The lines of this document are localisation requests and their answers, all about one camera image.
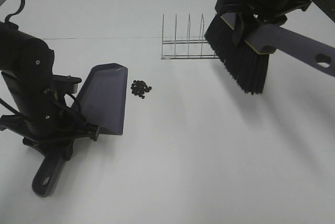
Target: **brush head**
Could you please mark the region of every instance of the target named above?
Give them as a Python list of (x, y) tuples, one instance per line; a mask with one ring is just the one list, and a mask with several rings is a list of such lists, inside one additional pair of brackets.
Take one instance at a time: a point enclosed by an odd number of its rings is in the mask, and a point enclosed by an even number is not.
[(233, 30), (216, 15), (205, 33), (205, 38), (242, 90), (246, 93), (261, 94), (269, 55), (257, 54), (245, 42), (235, 47), (232, 35)]

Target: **wire rack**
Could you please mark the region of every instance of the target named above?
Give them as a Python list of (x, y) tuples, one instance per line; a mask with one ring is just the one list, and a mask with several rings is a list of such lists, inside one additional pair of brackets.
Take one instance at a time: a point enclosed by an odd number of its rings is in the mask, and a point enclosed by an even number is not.
[(173, 37), (165, 37), (164, 14), (162, 20), (162, 52), (161, 59), (217, 59), (214, 51), (204, 38), (205, 19), (201, 15), (199, 34), (191, 36), (191, 15), (188, 15), (186, 37), (177, 37), (178, 22), (175, 15)]

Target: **white table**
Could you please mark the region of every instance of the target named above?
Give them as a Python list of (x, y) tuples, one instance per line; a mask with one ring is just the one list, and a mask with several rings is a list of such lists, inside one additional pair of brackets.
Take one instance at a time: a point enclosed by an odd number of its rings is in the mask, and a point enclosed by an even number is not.
[[(128, 90), (123, 136), (75, 143), (47, 198), (30, 188), (43, 157), (1, 132), (0, 223), (335, 222), (334, 78), (277, 52), (264, 95), (251, 96), (219, 60), (160, 60), (162, 14), (204, 13), (208, 24), (215, 1), (27, 0), (13, 21), (47, 39), (55, 74), (84, 79), (116, 62), (129, 85), (153, 90), (144, 100)], [(314, 5), (285, 27), (335, 46)], [(4, 82), (0, 91), (14, 104)]]

